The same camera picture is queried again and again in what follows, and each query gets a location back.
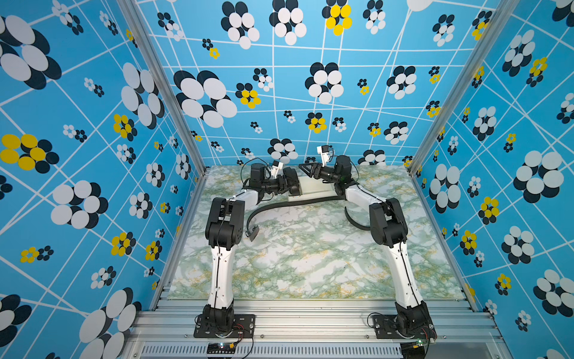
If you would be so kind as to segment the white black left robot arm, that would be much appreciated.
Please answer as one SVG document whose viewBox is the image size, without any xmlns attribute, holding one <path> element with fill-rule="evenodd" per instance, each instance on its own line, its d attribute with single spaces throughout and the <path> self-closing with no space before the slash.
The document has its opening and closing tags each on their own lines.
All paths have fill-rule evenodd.
<svg viewBox="0 0 574 359">
<path fill-rule="evenodd" d="M 233 263 L 244 238 L 245 212 L 257 208 L 267 194 L 285 193 L 301 194 L 296 170 L 285 168 L 281 162 L 275 162 L 271 168 L 256 163 L 238 194 L 212 200 L 205 230 L 211 248 L 212 281 L 201 319 L 219 337 L 234 331 Z"/>
</svg>

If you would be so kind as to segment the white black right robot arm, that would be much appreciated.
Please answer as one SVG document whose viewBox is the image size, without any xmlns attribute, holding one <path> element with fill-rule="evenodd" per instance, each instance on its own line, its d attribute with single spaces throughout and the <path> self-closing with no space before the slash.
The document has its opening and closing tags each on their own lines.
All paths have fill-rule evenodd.
<svg viewBox="0 0 574 359">
<path fill-rule="evenodd" d="M 429 340 L 436 339 L 435 326 L 429 314 L 412 270 L 408 255 L 408 225 L 399 200 L 382 198 L 363 188 L 351 174 L 353 164 L 349 157 L 338 156 L 329 167 L 311 162 L 299 165 L 308 177 L 332 184 L 336 194 L 369 214 L 372 239 L 383 247 L 395 287 L 396 331 L 404 338 L 414 337 L 420 331 Z"/>
</svg>

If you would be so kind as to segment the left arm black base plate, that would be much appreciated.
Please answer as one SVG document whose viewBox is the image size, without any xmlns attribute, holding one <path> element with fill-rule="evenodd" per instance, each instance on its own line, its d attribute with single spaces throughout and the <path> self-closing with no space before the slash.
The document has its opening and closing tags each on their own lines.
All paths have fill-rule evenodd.
<svg viewBox="0 0 574 359">
<path fill-rule="evenodd" d="M 229 331 L 209 324 L 203 314 L 196 317 L 193 337 L 197 339 L 239 339 L 253 338 L 257 316 L 255 314 L 235 314 Z"/>
</svg>

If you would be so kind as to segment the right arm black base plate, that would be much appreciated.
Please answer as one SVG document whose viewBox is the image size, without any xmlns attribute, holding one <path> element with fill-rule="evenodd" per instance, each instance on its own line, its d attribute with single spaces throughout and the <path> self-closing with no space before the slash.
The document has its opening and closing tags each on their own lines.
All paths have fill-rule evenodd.
<svg viewBox="0 0 574 359">
<path fill-rule="evenodd" d="M 403 339 L 403 340 L 435 340 L 437 334 L 434 328 L 427 325 L 415 329 L 409 334 L 399 331 L 396 316 L 371 313 L 367 318 L 367 325 L 375 331 L 378 339 Z"/>
</svg>

